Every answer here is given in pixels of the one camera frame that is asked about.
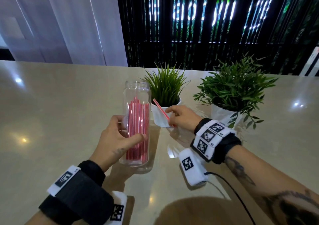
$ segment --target white curtain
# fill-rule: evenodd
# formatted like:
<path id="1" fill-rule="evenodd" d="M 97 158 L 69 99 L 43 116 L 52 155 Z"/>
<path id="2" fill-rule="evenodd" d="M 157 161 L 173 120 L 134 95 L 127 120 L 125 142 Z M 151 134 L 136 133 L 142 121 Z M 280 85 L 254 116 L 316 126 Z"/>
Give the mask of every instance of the white curtain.
<path id="1" fill-rule="evenodd" d="M 17 61 L 127 66 L 117 0 L 0 0 Z"/>

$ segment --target table surface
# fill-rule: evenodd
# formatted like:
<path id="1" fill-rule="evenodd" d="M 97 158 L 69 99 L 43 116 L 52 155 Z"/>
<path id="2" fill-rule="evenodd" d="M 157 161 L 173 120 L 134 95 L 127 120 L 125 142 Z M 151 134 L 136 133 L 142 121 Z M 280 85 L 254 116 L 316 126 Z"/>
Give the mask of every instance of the table surface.
<path id="1" fill-rule="evenodd" d="M 0 223 L 23 224 L 70 165 L 86 160 L 112 115 L 122 114 L 126 80 L 143 68 L 0 61 Z M 210 107 L 193 101 L 208 73 L 185 71 L 191 80 L 182 104 L 203 117 Z M 256 130 L 236 127 L 243 145 L 277 169 L 319 193 L 319 78 L 280 76 L 265 90 Z M 229 187 L 213 176 L 189 187 L 178 152 L 190 133 L 151 121 L 150 161 L 143 169 L 116 163 L 103 188 L 129 196 L 124 224 L 250 224 Z M 207 165 L 237 190 L 257 224 L 272 224 L 224 165 Z"/>

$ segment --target white pot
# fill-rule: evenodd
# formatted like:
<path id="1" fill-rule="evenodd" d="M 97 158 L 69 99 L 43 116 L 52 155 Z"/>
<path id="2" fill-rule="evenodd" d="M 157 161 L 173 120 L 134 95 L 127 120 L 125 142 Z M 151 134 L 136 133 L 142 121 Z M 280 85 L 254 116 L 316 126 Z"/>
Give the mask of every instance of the white pot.
<path id="1" fill-rule="evenodd" d="M 231 116 L 233 116 L 233 114 L 236 112 L 222 109 L 214 104 L 212 104 L 211 106 L 212 106 L 211 119 L 218 120 L 219 122 L 228 126 L 230 124 L 229 121 L 235 118 L 235 117 L 231 118 Z M 238 113 L 238 117 L 236 119 L 234 127 L 239 123 L 242 117 L 243 115 Z"/>
<path id="2" fill-rule="evenodd" d="M 170 127 L 168 124 L 168 120 L 166 119 L 165 115 L 161 112 L 161 110 L 152 103 L 152 107 L 151 107 L 151 111 L 153 113 L 154 116 L 154 123 L 157 126 L 163 127 L 163 128 L 168 128 Z"/>

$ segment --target glass jar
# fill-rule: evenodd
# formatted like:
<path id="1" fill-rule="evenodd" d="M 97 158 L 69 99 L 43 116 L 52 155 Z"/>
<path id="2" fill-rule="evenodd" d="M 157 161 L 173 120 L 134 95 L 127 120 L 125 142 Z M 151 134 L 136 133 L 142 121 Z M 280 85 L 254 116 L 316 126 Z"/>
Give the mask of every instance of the glass jar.
<path id="1" fill-rule="evenodd" d="M 120 159 L 122 164 L 141 166 L 148 162 L 151 98 L 151 90 L 147 82 L 126 81 L 122 129 L 126 131 L 127 138 L 142 133 L 146 134 L 147 139 L 130 148 Z"/>

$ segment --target wire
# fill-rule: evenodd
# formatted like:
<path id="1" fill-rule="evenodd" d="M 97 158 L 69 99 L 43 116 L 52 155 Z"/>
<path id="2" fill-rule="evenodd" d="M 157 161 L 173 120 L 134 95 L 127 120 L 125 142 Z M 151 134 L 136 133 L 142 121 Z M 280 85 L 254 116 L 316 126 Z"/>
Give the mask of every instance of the wire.
<path id="1" fill-rule="evenodd" d="M 252 216 L 250 215 L 250 212 L 248 211 L 246 205 L 244 204 L 244 202 L 242 201 L 242 199 L 240 198 L 240 196 L 237 194 L 237 192 L 235 191 L 235 189 L 229 184 L 229 182 L 222 176 L 220 176 L 219 174 L 216 174 L 214 172 L 205 172 L 204 175 L 215 175 L 215 176 L 218 176 L 219 178 L 221 178 L 223 181 L 225 181 L 227 183 L 227 185 L 229 185 L 229 187 L 233 190 L 233 192 L 235 193 L 235 195 L 238 197 L 238 199 L 240 200 L 241 204 L 244 206 L 250 220 L 252 221 L 253 225 L 256 225 L 254 219 L 252 218 Z"/>

